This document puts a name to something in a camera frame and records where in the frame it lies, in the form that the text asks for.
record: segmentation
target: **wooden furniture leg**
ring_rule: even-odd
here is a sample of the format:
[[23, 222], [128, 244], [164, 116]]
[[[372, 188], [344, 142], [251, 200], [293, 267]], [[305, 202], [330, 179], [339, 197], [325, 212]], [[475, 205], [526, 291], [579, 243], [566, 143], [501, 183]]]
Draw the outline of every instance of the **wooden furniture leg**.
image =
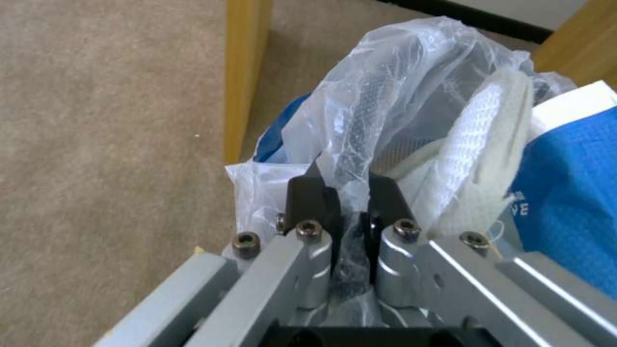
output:
[[225, 162], [237, 162], [268, 39], [273, 0], [227, 0]]
[[617, 1], [589, 0], [533, 54], [536, 71], [617, 88]]

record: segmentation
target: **beige carpet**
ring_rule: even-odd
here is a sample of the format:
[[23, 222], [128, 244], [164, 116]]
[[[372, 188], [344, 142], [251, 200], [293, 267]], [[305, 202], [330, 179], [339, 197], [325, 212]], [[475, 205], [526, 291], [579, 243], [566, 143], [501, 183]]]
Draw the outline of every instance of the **beige carpet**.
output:
[[[244, 156], [366, 31], [419, 16], [278, 0]], [[91, 344], [234, 232], [224, 21], [224, 0], [0, 4], [0, 344]]]

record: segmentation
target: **screw head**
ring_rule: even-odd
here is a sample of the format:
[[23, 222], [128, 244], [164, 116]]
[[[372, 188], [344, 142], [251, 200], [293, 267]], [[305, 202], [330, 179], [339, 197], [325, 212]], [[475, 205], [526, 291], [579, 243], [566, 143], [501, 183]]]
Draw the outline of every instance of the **screw head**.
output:
[[252, 232], [239, 233], [233, 238], [231, 248], [237, 257], [252, 259], [261, 249], [259, 236]]
[[278, 213], [276, 214], [276, 233], [279, 235], [283, 235], [285, 232], [285, 214]]
[[489, 240], [487, 240], [486, 236], [480, 233], [464, 232], [459, 236], [459, 238], [464, 244], [482, 256], [485, 255], [489, 249]]
[[413, 219], [401, 218], [392, 225], [394, 234], [404, 242], [415, 242], [422, 232], [422, 229]]
[[317, 241], [321, 238], [321, 223], [314, 219], [305, 219], [296, 225], [296, 235], [302, 241]]

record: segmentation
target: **clear plastic bag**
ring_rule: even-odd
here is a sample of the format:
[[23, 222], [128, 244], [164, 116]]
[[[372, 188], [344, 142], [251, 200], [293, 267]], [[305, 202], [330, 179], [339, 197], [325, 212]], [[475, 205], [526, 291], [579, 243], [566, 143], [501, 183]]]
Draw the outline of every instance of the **clear plastic bag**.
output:
[[[365, 295], [372, 293], [368, 260], [354, 228], [368, 205], [369, 170], [385, 172], [445, 137], [478, 86], [503, 67], [532, 78], [535, 104], [576, 87], [555, 73], [534, 73], [528, 52], [510, 51], [446, 17], [367, 33], [283, 127], [283, 145], [272, 160], [286, 164], [249, 161], [227, 168], [236, 190], [238, 231], [272, 238], [276, 213], [284, 211], [286, 182], [316, 161], [325, 183], [337, 189], [347, 222], [333, 296], [340, 302], [371, 297]], [[374, 305], [358, 307], [362, 322], [379, 325]]]

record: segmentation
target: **silver metal part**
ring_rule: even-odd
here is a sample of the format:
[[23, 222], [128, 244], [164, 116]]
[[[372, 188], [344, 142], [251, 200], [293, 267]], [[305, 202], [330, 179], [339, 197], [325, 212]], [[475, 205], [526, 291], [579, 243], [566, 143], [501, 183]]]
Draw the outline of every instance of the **silver metal part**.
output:
[[297, 309], [294, 317], [289, 321], [292, 327], [307, 327], [320, 325], [328, 315], [328, 303], [325, 302], [315, 309]]
[[417, 242], [407, 242], [392, 226], [381, 232], [375, 292], [384, 304], [399, 308], [420, 306], [418, 293], [412, 285], [420, 281], [420, 273], [413, 260], [423, 243], [426, 243], [424, 235], [420, 235]]
[[504, 346], [589, 346], [590, 343], [499, 272], [458, 237], [430, 241], [414, 257], [420, 307], [446, 326], [472, 317]]
[[321, 238], [321, 224], [313, 219], [306, 219], [296, 225], [296, 234], [303, 241], [314, 242]]
[[259, 254], [261, 242], [256, 233], [243, 232], [234, 236], [231, 241], [231, 248], [237, 257], [252, 259]]
[[275, 236], [186, 346], [257, 346], [274, 321], [291, 319], [309, 269], [302, 242]]
[[497, 264], [508, 278], [598, 346], [617, 346], [617, 303], [540, 253]]
[[404, 242], [415, 242], [422, 229], [412, 219], [401, 218], [394, 222], [394, 233]]
[[381, 319], [393, 328], [432, 327], [426, 316], [416, 307], [395, 308], [377, 300]]
[[196, 253], [95, 346], [179, 346], [238, 278], [223, 257]]
[[300, 232], [288, 233], [288, 238], [304, 242], [310, 259], [311, 279], [305, 295], [298, 302], [298, 307], [313, 309], [328, 300], [328, 285], [330, 282], [330, 264], [332, 258], [332, 238], [326, 231], [319, 231], [320, 237], [308, 241]]
[[223, 249], [223, 252], [221, 252], [221, 255], [231, 260], [236, 265], [236, 268], [238, 269], [238, 273], [240, 275], [242, 275], [251, 266], [251, 264], [253, 264], [253, 261], [256, 259], [256, 258], [243, 259], [237, 256], [236, 253], [233, 251], [231, 242], [228, 243], [227, 246], [225, 246], [225, 248]]
[[464, 232], [459, 236], [460, 240], [469, 246], [469, 248], [473, 249], [476, 253], [481, 256], [485, 256], [489, 250], [489, 240], [487, 238], [476, 232]]

